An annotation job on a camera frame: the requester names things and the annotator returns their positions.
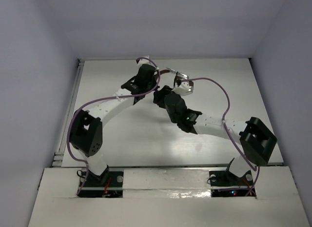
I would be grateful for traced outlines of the brown silver headphones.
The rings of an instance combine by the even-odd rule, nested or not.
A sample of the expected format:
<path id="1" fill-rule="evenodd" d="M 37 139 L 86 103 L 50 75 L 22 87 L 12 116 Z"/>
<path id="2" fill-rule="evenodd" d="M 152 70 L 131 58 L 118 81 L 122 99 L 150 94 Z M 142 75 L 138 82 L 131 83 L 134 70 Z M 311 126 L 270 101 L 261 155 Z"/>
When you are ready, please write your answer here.
<path id="1" fill-rule="evenodd" d="M 163 69 L 160 71 L 160 74 L 159 76 L 163 75 L 163 74 L 167 74 L 167 73 L 172 73 L 172 74 L 175 74 L 175 78 L 174 78 L 174 81 L 173 81 L 173 87 L 169 87 L 169 86 L 164 86 L 163 89 L 169 93 L 173 92 L 172 90 L 175 88 L 175 87 L 178 87 L 181 82 L 190 82 L 190 85 L 193 86 L 194 88 L 194 82 L 190 80 L 189 76 L 186 75 L 186 74 L 183 74 L 181 72 L 178 72 L 178 71 L 175 71 L 171 68 L 166 68 L 166 69 Z"/>

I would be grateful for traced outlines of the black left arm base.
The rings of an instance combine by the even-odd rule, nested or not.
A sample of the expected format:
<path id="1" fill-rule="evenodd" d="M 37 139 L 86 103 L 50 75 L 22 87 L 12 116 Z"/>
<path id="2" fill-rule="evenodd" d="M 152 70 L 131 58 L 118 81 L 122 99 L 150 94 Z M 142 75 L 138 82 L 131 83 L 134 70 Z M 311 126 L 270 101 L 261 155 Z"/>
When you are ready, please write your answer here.
<path id="1" fill-rule="evenodd" d="M 123 197 L 123 171 L 105 171 L 102 177 L 89 172 L 87 180 L 82 185 L 86 171 L 78 170 L 80 178 L 78 193 L 80 198 L 122 198 Z"/>

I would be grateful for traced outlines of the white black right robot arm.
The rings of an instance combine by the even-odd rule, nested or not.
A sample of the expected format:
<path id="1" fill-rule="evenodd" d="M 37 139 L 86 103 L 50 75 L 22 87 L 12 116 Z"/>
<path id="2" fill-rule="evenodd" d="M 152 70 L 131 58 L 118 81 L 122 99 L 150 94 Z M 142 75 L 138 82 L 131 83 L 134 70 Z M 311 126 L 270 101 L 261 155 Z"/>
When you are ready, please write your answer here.
<path id="1" fill-rule="evenodd" d="M 277 138 L 259 118 L 242 122 L 205 115 L 189 109 L 180 92 L 168 86 L 154 92 L 153 102 L 166 109 L 171 122 L 183 132 L 216 136 L 234 144 L 239 156 L 228 164 L 225 172 L 228 183 L 235 185 L 247 171 L 268 164 Z"/>

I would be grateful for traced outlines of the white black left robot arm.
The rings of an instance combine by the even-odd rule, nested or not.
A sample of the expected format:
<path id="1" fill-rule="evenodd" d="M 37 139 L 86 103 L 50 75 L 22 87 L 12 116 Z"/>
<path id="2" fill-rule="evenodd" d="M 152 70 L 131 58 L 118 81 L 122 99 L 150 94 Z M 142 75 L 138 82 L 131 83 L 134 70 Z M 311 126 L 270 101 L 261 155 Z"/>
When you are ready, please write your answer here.
<path id="1" fill-rule="evenodd" d="M 97 185 L 108 181 L 109 167 L 100 152 L 103 127 L 117 114 L 154 92 L 158 88 L 159 76 L 157 66 L 140 64 L 138 73 L 113 96 L 87 102 L 74 112 L 67 132 L 66 146 L 75 161 L 85 164 L 85 179 L 92 178 Z"/>

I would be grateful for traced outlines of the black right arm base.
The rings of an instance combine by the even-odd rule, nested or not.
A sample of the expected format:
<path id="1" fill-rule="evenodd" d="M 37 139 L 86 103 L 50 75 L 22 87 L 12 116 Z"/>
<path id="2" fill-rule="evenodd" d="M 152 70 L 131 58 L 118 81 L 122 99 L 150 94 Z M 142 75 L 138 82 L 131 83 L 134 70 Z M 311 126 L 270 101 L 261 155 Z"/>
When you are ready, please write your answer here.
<path id="1" fill-rule="evenodd" d="M 256 197 L 251 170 L 236 176 L 230 172 L 231 163 L 223 170 L 209 171 L 206 181 L 212 188 L 212 197 Z"/>

